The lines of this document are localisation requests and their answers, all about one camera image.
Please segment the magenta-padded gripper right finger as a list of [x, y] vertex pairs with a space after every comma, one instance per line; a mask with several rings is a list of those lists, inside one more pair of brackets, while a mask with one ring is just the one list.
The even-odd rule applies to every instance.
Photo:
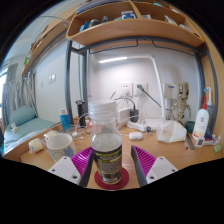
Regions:
[[155, 157], [135, 145], [131, 146], [131, 156], [141, 187], [178, 171], [164, 156]]

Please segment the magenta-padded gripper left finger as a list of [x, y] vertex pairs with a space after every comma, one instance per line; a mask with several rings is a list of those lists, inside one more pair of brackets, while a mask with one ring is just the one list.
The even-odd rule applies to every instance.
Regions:
[[91, 174], [92, 162], [92, 150], [88, 147], [72, 157], [63, 156], [49, 169], [49, 172], [81, 187], [86, 187]]

